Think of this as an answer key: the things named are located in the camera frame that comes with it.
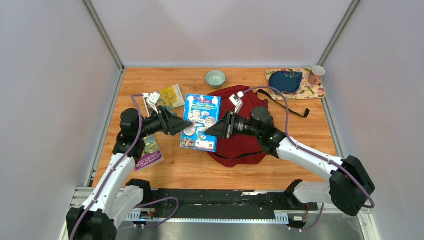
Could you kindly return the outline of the blue comic paperback book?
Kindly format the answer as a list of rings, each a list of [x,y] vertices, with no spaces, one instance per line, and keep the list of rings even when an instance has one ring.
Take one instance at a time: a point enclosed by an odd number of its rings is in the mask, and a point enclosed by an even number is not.
[[[221,97],[188,93],[185,96],[183,119],[192,126],[183,130],[179,145],[185,149],[216,152],[217,137],[206,130],[215,125],[220,116]]]

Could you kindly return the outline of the dark red student backpack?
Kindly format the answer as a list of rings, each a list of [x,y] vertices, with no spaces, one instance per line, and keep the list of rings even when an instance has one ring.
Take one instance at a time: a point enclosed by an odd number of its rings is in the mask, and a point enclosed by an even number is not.
[[[255,136],[236,134],[230,139],[217,137],[216,152],[210,156],[228,168],[259,164],[266,155],[277,157],[280,142],[287,138],[286,133],[275,126],[269,112],[268,100],[258,97],[259,93],[265,93],[262,89],[253,91],[248,86],[236,85],[212,92],[212,96],[222,98],[220,120],[227,111],[235,111],[235,106],[229,97],[238,92],[244,93],[242,98],[244,104],[238,115],[250,120],[251,126],[255,129]]]

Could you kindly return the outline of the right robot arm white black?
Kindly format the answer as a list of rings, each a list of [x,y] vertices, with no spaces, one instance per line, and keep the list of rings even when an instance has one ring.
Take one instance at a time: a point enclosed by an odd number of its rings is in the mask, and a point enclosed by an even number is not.
[[[250,117],[227,111],[224,117],[205,131],[206,135],[231,139],[234,135],[253,136],[266,155],[290,161],[320,176],[325,182],[300,181],[285,195],[293,210],[306,203],[332,204],[346,215],[355,217],[363,208],[373,209],[371,195],[376,187],[362,162],[355,156],[332,156],[291,137],[287,130],[275,127],[266,107],[255,107]]]

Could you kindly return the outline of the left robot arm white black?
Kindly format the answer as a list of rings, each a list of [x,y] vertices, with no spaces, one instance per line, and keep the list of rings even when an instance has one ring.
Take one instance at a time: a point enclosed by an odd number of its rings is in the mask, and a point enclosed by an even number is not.
[[[173,115],[162,106],[150,117],[128,108],[120,115],[120,132],[116,137],[109,165],[91,195],[78,207],[69,209],[66,227],[71,240],[114,240],[127,215],[138,205],[148,207],[153,194],[148,181],[130,180],[122,185],[141,160],[144,138],[162,132],[175,136],[193,123]]]

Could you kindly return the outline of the yellow teal cover book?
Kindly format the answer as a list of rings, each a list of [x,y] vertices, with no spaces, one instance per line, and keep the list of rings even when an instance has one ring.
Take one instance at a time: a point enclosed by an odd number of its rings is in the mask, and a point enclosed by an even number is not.
[[[183,94],[178,84],[175,84],[173,86],[166,87],[159,91],[154,91],[154,92],[157,92],[160,94],[160,98],[156,104],[157,110],[159,109],[159,106],[162,106],[164,109],[171,111],[173,109],[176,109],[185,105],[185,100],[183,98]],[[154,111],[146,103],[146,98],[148,97],[148,94],[150,93],[143,94],[143,100],[147,110],[147,116],[150,117]]]

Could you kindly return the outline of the purple treehouse book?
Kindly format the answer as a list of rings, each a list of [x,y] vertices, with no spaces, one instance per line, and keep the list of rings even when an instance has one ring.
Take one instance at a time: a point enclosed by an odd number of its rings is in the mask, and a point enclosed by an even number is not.
[[[136,172],[157,165],[165,160],[155,135],[147,136],[143,141],[145,148],[140,160],[135,165]]]

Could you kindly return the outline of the pale green ceramic bowl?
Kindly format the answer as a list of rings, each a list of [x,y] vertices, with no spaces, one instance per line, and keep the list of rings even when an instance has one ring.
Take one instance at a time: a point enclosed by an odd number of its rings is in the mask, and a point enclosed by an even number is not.
[[[205,82],[211,88],[220,88],[227,80],[226,74],[221,70],[211,70],[205,75]]]

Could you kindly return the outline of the dark blue leaf plate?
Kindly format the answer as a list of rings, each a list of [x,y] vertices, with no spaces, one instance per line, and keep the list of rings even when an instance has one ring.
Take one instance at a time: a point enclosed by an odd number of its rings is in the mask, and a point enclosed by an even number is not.
[[[282,93],[295,93],[300,89],[303,73],[299,71],[276,71],[269,77],[269,86]]]

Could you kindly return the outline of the floral rectangular tray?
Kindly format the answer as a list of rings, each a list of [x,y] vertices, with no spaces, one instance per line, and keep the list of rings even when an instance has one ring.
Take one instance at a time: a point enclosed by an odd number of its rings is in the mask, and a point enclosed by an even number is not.
[[[271,74],[277,71],[291,71],[291,72],[302,72],[303,77],[301,85],[298,91],[293,93],[281,92],[278,93],[275,90],[270,89],[269,93],[274,100],[307,100],[307,99],[322,99],[326,96],[323,85],[313,85],[308,83],[308,77],[310,75],[311,68],[280,68],[280,69],[267,69],[265,71],[266,83],[269,86],[269,78]]]

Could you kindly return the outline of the pink floral mug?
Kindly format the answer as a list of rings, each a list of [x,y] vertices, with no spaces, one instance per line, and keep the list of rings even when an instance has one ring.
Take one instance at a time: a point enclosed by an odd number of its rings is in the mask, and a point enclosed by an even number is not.
[[[321,83],[321,78],[325,75],[325,69],[320,65],[315,65],[311,68],[308,83],[311,85],[319,85]]]

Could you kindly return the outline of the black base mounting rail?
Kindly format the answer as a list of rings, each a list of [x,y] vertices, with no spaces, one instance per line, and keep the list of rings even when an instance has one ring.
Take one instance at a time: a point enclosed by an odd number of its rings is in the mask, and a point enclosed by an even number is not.
[[[298,211],[305,214],[317,205],[304,204],[284,191],[169,189],[152,190],[143,204],[156,201],[147,209],[154,219],[194,220],[271,220],[276,211]]]

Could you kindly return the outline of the aluminium frame rail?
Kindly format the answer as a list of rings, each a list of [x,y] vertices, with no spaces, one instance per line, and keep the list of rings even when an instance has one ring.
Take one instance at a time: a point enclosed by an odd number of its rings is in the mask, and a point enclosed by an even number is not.
[[[314,239],[361,238],[362,210],[348,199],[338,207],[320,186],[308,188],[297,180],[286,190],[170,189],[132,179],[124,188],[77,190],[81,203],[69,209],[65,224],[71,240],[114,240],[124,222],[136,229],[170,223],[265,224]]]

